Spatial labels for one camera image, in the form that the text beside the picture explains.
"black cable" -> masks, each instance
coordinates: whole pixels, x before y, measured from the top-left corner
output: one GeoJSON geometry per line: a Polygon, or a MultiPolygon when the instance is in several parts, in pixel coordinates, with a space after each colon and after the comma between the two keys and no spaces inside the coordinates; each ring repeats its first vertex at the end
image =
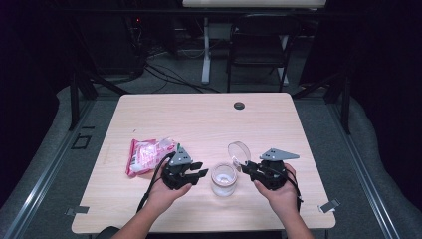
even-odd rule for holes
{"type": "Polygon", "coordinates": [[[187,82],[186,80],[184,80],[181,76],[179,76],[177,73],[175,73],[173,70],[171,70],[171,69],[169,69],[169,68],[166,68],[166,67],[163,67],[163,66],[160,66],[160,65],[157,65],[157,64],[155,64],[157,67],[160,67],[160,68],[164,68],[164,69],[166,69],[167,71],[170,71],[171,73],[173,73],[175,76],[177,76],[178,78],[175,78],[175,77],[173,77],[173,76],[170,76],[170,75],[167,75],[165,72],[162,72],[161,70],[159,70],[159,69],[157,69],[156,67],[154,67],[154,66],[152,66],[152,65],[150,65],[150,64],[148,64],[148,63],[146,63],[146,67],[149,67],[149,68],[151,68],[152,70],[154,70],[155,72],[157,72],[157,73],[159,73],[159,74],[161,74],[161,75],[164,75],[164,76],[166,76],[166,77],[168,77],[168,78],[171,78],[171,79],[173,79],[173,80],[175,80],[175,81],[177,81],[178,83],[174,83],[174,82],[172,82],[172,81],[169,81],[170,83],[174,83],[174,84],[179,84],[179,85],[185,85],[185,86],[188,86],[188,87],[190,87],[190,88],[192,88],[192,89],[194,89],[195,91],[197,91],[197,92],[199,92],[199,93],[203,93],[202,91],[200,91],[200,89],[203,89],[203,90],[207,90],[207,91],[211,91],[211,92],[215,92],[215,93],[220,93],[219,91],[217,91],[217,90],[215,90],[215,89],[212,89],[212,88],[209,88],[209,87],[203,87],[203,86],[198,86],[198,85],[195,85],[195,84],[191,84],[191,83],[189,83],[189,82],[187,82]]]}
{"type": "Polygon", "coordinates": [[[155,171],[154,171],[154,174],[153,174],[153,176],[152,176],[152,178],[151,178],[151,182],[149,183],[148,189],[146,190],[145,194],[143,194],[142,200],[140,200],[139,205],[137,206],[136,213],[137,213],[138,211],[140,211],[140,209],[142,209],[142,207],[143,207],[143,205],[145,204],[146,200],[148,200],[148,197],[149,197],[149,192],[151,192],[151,189],[152,189],[152,186],[154,185],[154,183],[155,183],[156,181],[158,181],[158,180],[161,178],[161,177],[159,177],[158,179],[156,179],[156,180],[155,180],[155,177],[156,177],[156,175],[157,175],[157,173],[158,173],[158,171],[159,171],[159,168],[161,168],[162,163],[163,163],[163,162],[165,161],[165,159],[167,159],[168,157],[172,157],[172,156],[174,156],[174,154],[175,154],[175,153],[176,153],[176,152],[170,152],[170,153],[166,154],[166,155],[165,155],[165,156],[161,159],[161,161],[158,163],[158,165],[156,166],[156,169],[155,169],[155,171]]]}
{"type": "Polygon", "coordinates": [[[198,87],[197,87],[197,86],[194,86],[194,85],[192,85],[192,84],[189,84],[188,82],[186,82],[186,81],[185,81],[185,80],[183,80],[183,79],[181,80],[181,79],[177,79],[177,78],[175,78],[175,77],[169,76],[169,75],[165,74],[164,72],[160,71],[159,69],[157,69],[157,68],[155,68],[155,67],[153,67],[153,66],[151,66],[151,65],[149,65],[149,64],[147,64],[147,67],[151,68],[152,70],[154,70],[155,72],[157,72],[157,73],[159,73],[159,74],[161,74],[161,75],[166,76],[167,78],[171,78],[171,79],[173,79],[173,80],[176,80],[176,81],[177,81],[177,83],[176,83],[176,82],[172,82],[172,81],[168,81],[168,82],[170,82],[170,83],[173,83],[173,84],[179,84],[179,85],[184,85],[184,86],[188,86],[188,87],[192,88],[193,90],[195,90],[195,91],[197,91],[197,92],[199,92],[199,93],[203,93],[203,92],[201,92],[201,90],[199,90],[199,89],[198,89],[198,87]]]}
{"type": "Polygon", "coordinates": [[[289,178],[289,176],[288,176],[288,175],[284,175],[284,174],[282,174],[282,173],[278,172],[277,170],[272,169],[271,167],[265,167],[265,168],[268,168],[268,169],[270,169],[271,171],[275,172],[276,174],[281,175],[281,176],[282,176],[285,180],[289,181],[289,182],[292,184],[292,186],[295,188],[296,195],[297,195],[297,206],[298,206],[298,211],[300,211],[300,210],[301,210],[301,204],[302,204],[304,201],[302,200],[301,191],[299,190],[298,181],[296,180],[295,175],[294,175],[294,174],[293,174],[290,170],[288,170],[288,169],[286,169],[286,168],[285,168],[285,171],[287,171],[289,174],[291,174],[291,175],[292,175],[293,179],[295,180],[295,181],[293,181],[291,178],[289,178]]]}

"clear plastic container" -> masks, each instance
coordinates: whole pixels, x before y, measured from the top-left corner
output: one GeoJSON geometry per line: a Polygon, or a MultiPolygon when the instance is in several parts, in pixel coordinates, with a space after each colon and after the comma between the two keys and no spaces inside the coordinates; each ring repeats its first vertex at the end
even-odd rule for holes
{"type": "Polygon", "coordinates": [[[212,168],[211,187],[213,192],[222,197],[230,196],[236,188],[237,171],[229,163],[220,163],[212,168]]]}

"chair leg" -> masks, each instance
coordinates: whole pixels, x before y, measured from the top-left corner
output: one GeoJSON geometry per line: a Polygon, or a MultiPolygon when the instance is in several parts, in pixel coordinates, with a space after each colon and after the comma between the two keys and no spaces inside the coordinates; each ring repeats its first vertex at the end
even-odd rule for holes
{"type": "Polygon", "coordinates": [[[279,93],[283,91],[283,84],[285,83],[287,67],[283,69],[282,78],[280,79],[279,93]]]}
{"type": "Polygon", "coordinates": [[[232,66],[227,64],[227,93],[230,93],[230,84],[232,80],[232,66]]]}

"gray floor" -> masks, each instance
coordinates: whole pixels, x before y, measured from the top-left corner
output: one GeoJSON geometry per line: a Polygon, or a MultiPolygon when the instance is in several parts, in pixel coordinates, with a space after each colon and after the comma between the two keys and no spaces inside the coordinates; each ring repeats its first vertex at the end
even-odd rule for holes
{"type": "MultiPolygon", "coordinates": [[[[284,92],[295,93],[301,88],[298,80],[312,39],[300,39],[293,52],[288,70],[289,85],[284,92]]],[[[211,82],[206,87],[219,92],[226,90],[224,42],[212,51],[211,82]]],[[[198,51],[180,52],[176,59],[159,54],[148,60],[168,75],[171,69],[191,84],[200,84],[202,57],[198,51]]],[[[253,80],[255,85],[233,86],[234,92],[275,92],[277,75],[269,70],[236,69],[234,80],[253,80]]],[[[116,81],[119,76],[108,76],[116,81]]],[[[165,83],[145,72],[140,78],[118,84],[134,94],[197,93],[192,87],[165,83]]],[[[74,131],[70,125],[69,89],[58,93],[59,112],[35,155],[27,172],[9,200],[0,210],[1,237],[7,238],[87,238],[71,230],[72,216],[65,215],[70,207],[79,205],[100,150],[118,97],[103,86],[96,85],[100,96],[96,101],[81,98],[82,119],[74,131]],[[91,140],[86,149],[78,149],[78,135],[91,140]]],[[[295,100],[301,122],[310,143],[316,165],[329,199],[337,198],[336,225],[329,230],[330,238],[420,238],[421,212],[400,193],[384,171],[377,152],[376,136],[360,105],[352,101],[351,135],[343,133],[338,124],[337,105],[326,105],[319,89],[305,99],[295,100]]],[[[316,238],[324,232],[313,230],[316,238]]],[[[177,234],[150,235],[150,238],[278,238],[279,233],[177,234]]]]}

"hand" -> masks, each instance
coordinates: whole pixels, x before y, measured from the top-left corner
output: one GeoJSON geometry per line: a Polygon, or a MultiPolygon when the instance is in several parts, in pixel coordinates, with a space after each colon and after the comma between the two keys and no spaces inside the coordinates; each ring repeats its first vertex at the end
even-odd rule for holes
{"type": "MultiPolygon", "coordinates": [[[[295,170],[287,163],[285,163],[285,167],[293,174],[288,174],[289,179],[295,181],[295,170]]],[[[284,186],[275,191],[268,190],[258,180],[255,180],[254,183],[258,191],[270,202],[271,208],[285,226],[289,239],[314,238],[310,229],[308,229],[305,224],[304,219],[298,212],[298,195],[291,182],[287,181],[284,186]]]]}
{"type": "MultiPolygon", "coordinates": [[[[165,163],[158,169],[157,176],[161,175],[164,166],[165,163]]],[[[161,178],[159,178],[152,186],[144,207],[151,208],[156,213],[161,214],[165,212],[177,198],[185,195],[191,187],[192,184],[188,183],[178,190],[172,190],[164,184],[161,178]]]]}
{"type": "MultiPolygon", "coordinates": [[[[157,175],[161,175],[162,165],[158,168],[157,175]]],[[[155,181],[149,192],[148,200],[142,209],[137,212],[112,238],[130,239],[145,238],[152,223],[165,212],[173,202],[186,194],[192,184],[186,184],[178,190],[168,188],[161,178],[155,181]]]]}
{"type": "MultiPolygon", "coordinates": [[[[296,171],[289,164],[285,163],[285,167],[293,175],[296,175],[296,171]]],[[[288,173],[288,176],[292,181],[295,181],[295,178],[290,173],[288,173]]],[[[258,191],[268,199],[271,208],[279,217],[287,216],[288,214],[292,213],[292,210],[295,210],[296,212],[298,211],[298,196],[294,186],[289,181],[287,181],[283,187],[275,191],[268,190],[258,180],[255,180],[254,183],[258,191]]]]}

